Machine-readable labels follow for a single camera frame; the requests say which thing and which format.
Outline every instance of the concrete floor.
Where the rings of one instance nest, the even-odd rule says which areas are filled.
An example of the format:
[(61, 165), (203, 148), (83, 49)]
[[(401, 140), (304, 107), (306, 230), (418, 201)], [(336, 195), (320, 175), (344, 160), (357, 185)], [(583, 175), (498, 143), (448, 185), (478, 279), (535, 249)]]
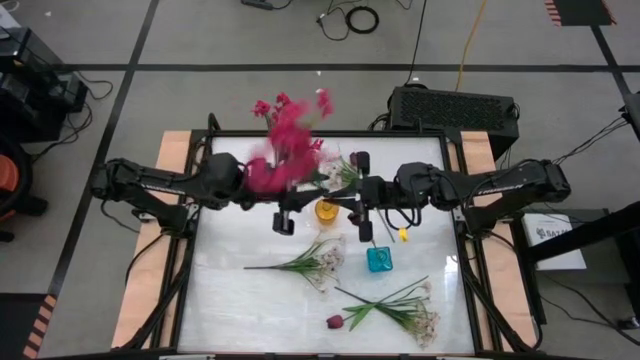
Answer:
[[(87, 77), (115, 84), (110, 97), (90, 101), (94, 123), (80, 140), (56, 148), (35, 167), (33, 192), (49, 200), (49, 212), (39, 219), (20, 217), (2, 224), (15, 231), (18, 239), (0, 244), (0, 291), (38, 293), (49, 291), (56, 268), (60, 271), (58, 260), (104, 134), (113, 135), (107, 159), (127, 157), (153, 164), (166, 130), (203, 128), (209, 112), (217, 115), (225, 129), (259, 129), (262, 123), (249, 113), (255, 100), (280, 91), (309, 96), (318, 87), (331, 89), (336, 101), (335, 116), (321, 128), (364, 129), (384, 112), (387, 97), (405, 81), (406, 71), (365, 71), (359, 66), (317, 71), (326, 67), (295, 66), (408, 64), (422, 8), (422, 1), (404, 11), (395, 1), (370, 0), (380, 13), (380, 27), (370, 35), (351, 34), (346, 41), (331, 42), (315, 23), (328, 4), (322, 0), (298, 0), (286, 10), (273, 12), (245, 7), (237, 0), (21, 3), (12, 14), (21, 25), (31, 27), (66, 63), (94, 70), (85, 71)], [(480, 3), (428, 2), (417, 63), (451, 66), (448, 71), (425, 66), (429, 71), (414, 72), (420, 82), (453, 90), (455, 65)], [(640, 5), (634, 0), (607, 3), (618, 26), (603, 27), (602, 32), (615, 59), (620, 65), (640, 64)], [(464, 75), (462, 91), (513, 96), (520, 104), (521, 136), (513, 147), (512, 161), (556, 158), (617, 117), (622, 97), (611, 73), (554, 68), (607, 65), (590, 28), (553, 26), (542, 0), (490, 0), (485, 11), (467, 64), (548, 65)], [(332, 36), (345, 30), (337, 18), (328, 18), (325, 24)], [(145, 67), (149, 64), (160, 66)], [(171, 66), (184, 64), (221, 66), (199, 72)], [(224, 66), (239, 64), (255, 66), (246, 71), (226, 71), (230, 68)], [(631, 91), (640, 89), (640, 74), (625, 73), (624, 78)], [(94, 89), (98, 94), (104, 91), (100, 85)], [(80, 116), (74, 120), (81, 121)], [(31, 145), (28, 150), (42, 146)], [(639, 199), (638, 151), (640, 144), (625, 128), (588, 153), (567, 160), (563, 169), (574, 191), (562, 207), (616, 210)], [(110, 347), (136, 237), (104, 218), (98, 205), (88, 203), (41, 357)], [(134, 223), (127, 206), (110, 204), (109, 209)], [(578, 286), (611, 318), (631, 315), (621, 285)], [(541, 280), (541, 293), (576, 316), (593, 317), (579, 298), (552, 283)], [(554, 308), (545, 308), (549, 324), (543, 326), (542, 349), (551, 354), (636, 357), (635, 346), (612, 330), (576, 323)]]

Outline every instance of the table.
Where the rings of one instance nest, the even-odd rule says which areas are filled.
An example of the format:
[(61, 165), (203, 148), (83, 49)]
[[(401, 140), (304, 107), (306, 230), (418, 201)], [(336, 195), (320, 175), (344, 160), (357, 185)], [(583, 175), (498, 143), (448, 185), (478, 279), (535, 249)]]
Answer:
[[(187, 163), (187, 153), (191, 139), (190, 131), (165, 132), (156, 167), (175, 172), (184, 172)], [(489, 145), (488, 135), (485, 132), (462, 133), (462, 149), (467, 171), (470, 174), (495, 170), (493, 155)], [(459, 169), (456, 148), (449, 144), (451, 164), (454, 170)], [(177, 196), (169, 194), (157, 194), (166, 202), (177, 202)], [(495, 201), (500, 195), (493, 194), (476, 199), (476, 204), (486, 205)], [(498, 224), (494, 231), (511, 241), (508, 225)], [(158, 234), (159, 228), (155, 223), (143, 224), (136, 245), (136, 252), (151, 242)], [(177, 249), (178, 259), (184, 251), (184, 243), (180, 243)], [(533, 345), (536, 335), (529, 311), (529, 305), (523, 285), (518, 260), (516, 255), (495, 239), (487, 239), (482, 243), (486, 258), (488, 278), (494, 303), (500, 309), (507, 321), (516, 330), (522, 339), (529, 345)], [(168, 259), (170, 246), (169, 239), (163, 239), (159, 244), (150, 249), (141, 257), (133, 268), (128, 285), (125, 289), (122, 307), (118, 323), (114, 333), (112, 346), (120, 346), (127, 342), (147, 319), (160, 298), (165, 265)], [(174, 269), (177, 271), (179, 261)], [(477, 264), (472, 261), (474, 270)], [(483, 349), (494, 349), (491, 331), (487, 315), (482, 305), (477, 302), (478, 325), (481, 331)], [(169, 306), (164, 319), (163, 327), (171, 329), (176, 317), (176, 299)], [(156, 339), (159, 346), (169, 346), (171, 343), (171, 331), (163, 331), (162, 336)]]

